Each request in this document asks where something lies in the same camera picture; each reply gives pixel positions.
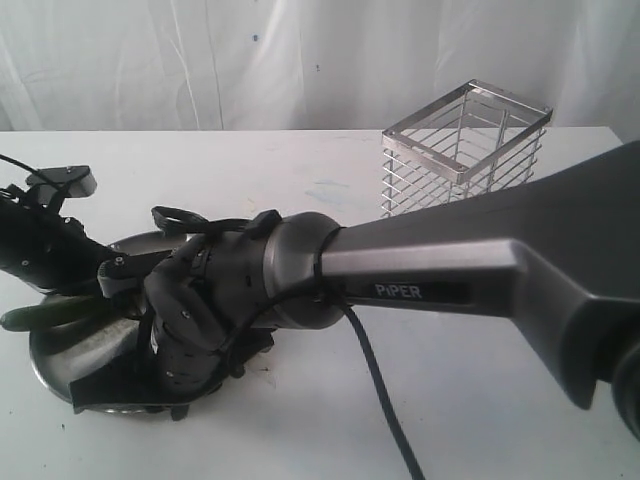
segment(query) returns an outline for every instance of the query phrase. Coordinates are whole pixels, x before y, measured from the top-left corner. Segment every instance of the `round metal tray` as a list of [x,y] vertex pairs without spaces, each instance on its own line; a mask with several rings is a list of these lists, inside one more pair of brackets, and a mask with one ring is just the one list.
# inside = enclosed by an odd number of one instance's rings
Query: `round metal tray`
[[[169,236],[157,231],[125,238],[110,247],[129,255],[140,255],[170,250],[185,241],[185,235]],[[49,296],[43,302],[55,299],[55,296]],[[138,322],[116,314],[88,316],[68,325],[34,331],[29,335],[31,364],[36,376],[49,391],[71,403],[69,383],[133,349],[137,332]]]

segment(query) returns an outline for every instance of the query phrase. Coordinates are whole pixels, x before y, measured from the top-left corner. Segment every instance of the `stainless steel basket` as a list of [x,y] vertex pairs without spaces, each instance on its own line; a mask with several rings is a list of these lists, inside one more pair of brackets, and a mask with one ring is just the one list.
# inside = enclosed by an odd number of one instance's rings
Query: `stainless steel basket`
[[526,182],[551,114],[471,80],[409,115],[382,133],[383,216]]

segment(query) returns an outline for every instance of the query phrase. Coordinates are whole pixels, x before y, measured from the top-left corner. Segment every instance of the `white tabletop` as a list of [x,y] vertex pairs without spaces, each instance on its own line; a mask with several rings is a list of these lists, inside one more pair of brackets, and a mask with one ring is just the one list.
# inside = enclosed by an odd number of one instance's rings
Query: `white tabletop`
[[[550,128],[536,177],[618,144],[608,128]],[[98,190],[64,214],[101,242],[152,229],[158,204],[211,219],[317,210],[344,225],[381,213],[377,131],[0,133],[0,152],[37,167],[89,164]],[[0,165],[0,178],[25,174]],[[4,274],[0,292],[0,311],[39,299]],[[509,321],[358,313],[427,478],[640,477],[640,445],[608,387],[590,412],[577,409]],[[33,375],[27,335],[0,331],[0,477],[408,478],[348,323],[275,342],[173,423],[74,415]]]

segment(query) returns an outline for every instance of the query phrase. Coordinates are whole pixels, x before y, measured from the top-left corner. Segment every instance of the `white backdrop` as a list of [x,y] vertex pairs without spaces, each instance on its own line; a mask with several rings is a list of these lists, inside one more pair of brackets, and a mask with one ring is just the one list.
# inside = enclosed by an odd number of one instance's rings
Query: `white backdrop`
[[0,0],[0,129],[383,128],[471,78],[640,137],[640,0]]

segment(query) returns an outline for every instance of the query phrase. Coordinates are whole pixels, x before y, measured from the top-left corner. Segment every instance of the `green handle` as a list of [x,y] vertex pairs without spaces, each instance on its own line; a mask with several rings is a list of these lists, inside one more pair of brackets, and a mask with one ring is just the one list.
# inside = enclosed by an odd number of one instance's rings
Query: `green handle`
[[110,310],[111,303],[103,297],[60,297],[40,305],[11,310],[0,318],[0,324],[10,332],[47,330]]

